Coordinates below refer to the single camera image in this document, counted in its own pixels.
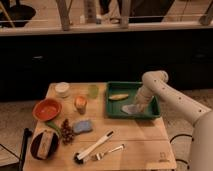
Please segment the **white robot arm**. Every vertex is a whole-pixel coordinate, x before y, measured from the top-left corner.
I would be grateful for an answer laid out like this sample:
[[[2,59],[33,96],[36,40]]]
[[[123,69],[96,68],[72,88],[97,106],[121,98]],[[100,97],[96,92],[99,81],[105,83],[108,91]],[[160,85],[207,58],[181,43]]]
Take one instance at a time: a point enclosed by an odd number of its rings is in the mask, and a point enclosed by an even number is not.
[[[194,127],[189,152],[188,171],[213,171],[213,109],[195,101],[167,84],[166,71],[149,71],[142,75],[142,87],[135,96],[140,112],[154,95],[179,111]]]

